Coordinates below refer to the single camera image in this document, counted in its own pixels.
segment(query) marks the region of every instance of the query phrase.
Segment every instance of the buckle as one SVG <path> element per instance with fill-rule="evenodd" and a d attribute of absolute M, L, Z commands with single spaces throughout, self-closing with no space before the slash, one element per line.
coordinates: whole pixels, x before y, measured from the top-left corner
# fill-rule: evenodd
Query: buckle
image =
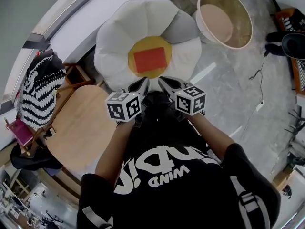
<path fill-rule="evenodd" d="M 241 202 L 242 206 L 246 206 L 252 202 L 257 203 L 257 199 L 252 192 L 242 192 L 239 195 L 239 201 Z"/>

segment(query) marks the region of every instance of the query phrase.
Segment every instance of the person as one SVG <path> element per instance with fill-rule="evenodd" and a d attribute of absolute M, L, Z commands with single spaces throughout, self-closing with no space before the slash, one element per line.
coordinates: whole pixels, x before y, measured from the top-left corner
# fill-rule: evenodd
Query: person
<path fill-rule="evenodd" d="M 141 126 L 118 124 L 95 174 L 82 177 L 77 228 L 272 227 L 280 195 L 242 147 L 200 113 L 178 121 L 165 94 L 147 98 Z M 267 222 L 250 209 L 260 198 Z"/>

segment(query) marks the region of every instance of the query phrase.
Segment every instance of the black and white striped fabric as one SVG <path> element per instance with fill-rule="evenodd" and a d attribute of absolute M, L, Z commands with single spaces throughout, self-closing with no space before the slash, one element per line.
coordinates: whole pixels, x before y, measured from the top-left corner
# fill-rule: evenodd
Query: black and white striped fabric
<path fill-rule="evenodd" d="M 24 123 L 38 129 L 49 122 L 56 105 L 56 89 L 65 76 L 64 65 L 53 50 L 35 57 L 18 97 L 17 110 Z"/>
<path fill-rule="evenodd" d="M 281 18 L 286 31 L 305 31 L 305 15 L 295 9 L 293 15 L 288 18 Z"/>

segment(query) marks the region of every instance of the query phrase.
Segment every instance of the black t-shirt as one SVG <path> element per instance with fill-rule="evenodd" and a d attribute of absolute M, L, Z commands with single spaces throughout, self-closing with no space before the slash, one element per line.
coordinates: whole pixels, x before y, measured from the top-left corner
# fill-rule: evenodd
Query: black t-shirt
<path fill-rule="evenodd" d="M 274 225 L 279 193 L 249 162 L 240 145 L 230 145 L 219 165 L 206 154 L 204 140 L 188 124 L 170 130 L 164 125 L 150 128 L 150 132 L 131 134 L 114 191 L 100 176 L 82 177 L 79 229 L 97 228 L 83 212 L 87 207 L 105 221 L 102 228 L 107 223 L 133 229 L 244 228 L 230 176 L 237 176 L 247 191 L 264 201 Z"/>

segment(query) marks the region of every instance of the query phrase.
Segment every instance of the desk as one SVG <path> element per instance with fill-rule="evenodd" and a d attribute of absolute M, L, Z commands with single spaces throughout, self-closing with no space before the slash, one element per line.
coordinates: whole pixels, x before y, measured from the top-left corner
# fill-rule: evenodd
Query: desk
<path fill-rule="evenodd" d="M 68 169 L 79 171 L 101 156 L 116 123 L 108 117 L 100 87 L 86 85 L 75 91 L 56 116 L 56 134 L 46 143 L 50 152 Z"/>

